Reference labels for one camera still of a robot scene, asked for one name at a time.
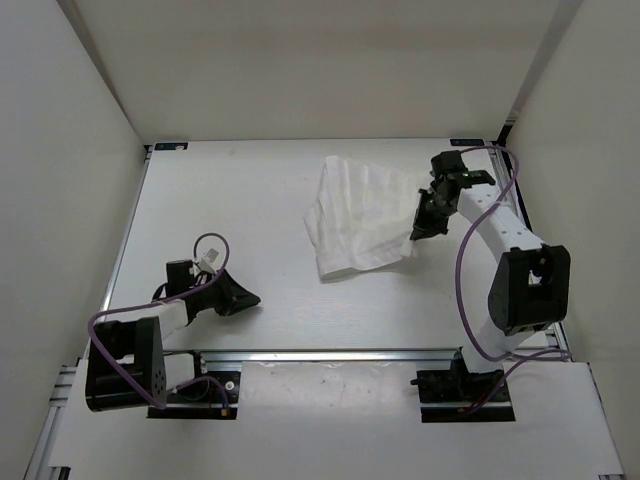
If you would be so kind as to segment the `white skirt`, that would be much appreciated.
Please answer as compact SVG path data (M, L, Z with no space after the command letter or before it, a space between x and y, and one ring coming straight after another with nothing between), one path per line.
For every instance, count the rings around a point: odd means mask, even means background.
M304 215L322 281L387 267L414 254L410 234L427 172L325 159Z

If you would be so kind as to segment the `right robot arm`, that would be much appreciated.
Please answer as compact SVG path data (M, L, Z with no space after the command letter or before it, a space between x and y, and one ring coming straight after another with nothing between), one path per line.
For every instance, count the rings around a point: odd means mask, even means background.
M467 340L463 366L449 375L449 387L470 400L486 384L483 373L517 360L519 346L567 314L571 257L562 245L549 245L532 233L506 204L513 182L498 188L485 170L471 170L463 151L449 150L431 160L432 181L420 190L410 238L431 239L448 232L459 214L470 226L454 264L454 291ZM487 318L476 324L466 312L462 266L472 236L478 235L496 261L487 296Z

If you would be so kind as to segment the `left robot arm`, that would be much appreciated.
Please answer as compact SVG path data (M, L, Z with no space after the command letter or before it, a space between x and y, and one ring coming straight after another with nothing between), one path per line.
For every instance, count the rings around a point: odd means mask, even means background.
M231 416L237 381L210 370L197 350L169 352L164 342L204 312L229 317L261 299L206 259L176 260L150 304L92 320L85 401L93 412L147 407L169 418Z

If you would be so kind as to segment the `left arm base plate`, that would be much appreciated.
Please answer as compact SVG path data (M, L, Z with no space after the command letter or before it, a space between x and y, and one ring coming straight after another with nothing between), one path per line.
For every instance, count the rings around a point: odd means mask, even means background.
M241 372L213 368L199 351L165 355L168 374L167 406L149 407L147 418L156 420L236 420Z

